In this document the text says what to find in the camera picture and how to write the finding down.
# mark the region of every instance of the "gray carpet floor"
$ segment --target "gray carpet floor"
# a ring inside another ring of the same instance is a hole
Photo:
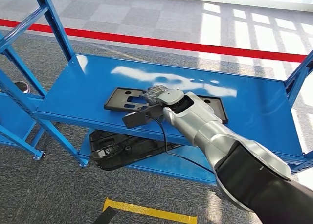
[[[162,52],[72,41],[76,52],[152,63],[199,67],[236,73],[238,67],[223,61],[200,60]],[[66,64],[59,45],[51,37],[25,34],[14,49],[45,89],[48,90]],[[24,79],[5,57],[0,68],[12,80]],[[252,67],[262,76],[262,67]],[[87,129],[56,124],[76,147]],[[34,136],[32,132],[28,140]],[[127,168],[112,172],[94,164],[79,168],[78,162],[44,133],[38,148],[47,156],[34,161],[24,151],[0,146],[0,223],[2,224],[91,224],[106,197],[150,208],[198,216],[199,224],[256,224],[255,215],[238,210],[223,199],[215,186],[149,174]],[[130,212],[118,211],[112,224],[173,223]]]

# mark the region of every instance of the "shelf caster wheel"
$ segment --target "shelf caster wheel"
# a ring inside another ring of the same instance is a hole
[[[87,164],[79,164],[79,167],[81,167],[81,168],[86,168],[87,167]]]
[[[44,158],[44,157],[46,157],[46,155],[47,155],[47,153],[45,151],[42,151],[41,158]]]
[[[32,159],[34,159],[34,160],[40,160],[41,158],[46,157],[46,155],[47,155],[47,153],[45,151],[40,151],[40,152],[42,153],[41,157],[39,157],[39,156],[33,156]]]

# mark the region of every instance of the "black plastic panel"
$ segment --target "black plastic panel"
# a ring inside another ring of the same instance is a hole
[[[117,87],[104,104],[107,110],[121,112],[139,112],[149,106],[149,104],[140,97],[143,90]],[[223,124],[228,123],[226,112],[220,98],[199,96],[205,103],[211,106],[214,114],[220,118]]]

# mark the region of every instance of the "yellow floor tape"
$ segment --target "yellow floor tape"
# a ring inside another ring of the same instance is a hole
[[[181,223],[189,223],[189,224],[197,224],[198,217],[192,217],[183,214],[177,214],[177,213],[171,213],[167,211],[161,211],[158,209],[153,208],[146,208],[146,207],[141,207],[133,204],[128,204],[128,203],[122,203],[118,201],[112,201],[109,198],[106,198],[104,202],[103,211],[105,211],[107,207],[112,207],[115,209],[120,209],[123,211],[128,211],[133,213],[139,213],[143,215],[148,215],[157,218],[163,218],[167,219],[171,221],[176,221]]]

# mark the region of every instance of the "black tray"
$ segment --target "black tray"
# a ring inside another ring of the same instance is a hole
[[[157,141],[141,137],[116,134],[112,132],[95,130],[89,136],[91,147],[91,159],[103,170],[112,171],[124,167],[135,161],[158,155],[165,152],[163,141]],[[167,143],[167,150],[179,147],[179,144]],[[98,158],[98,150],[104,155]]]

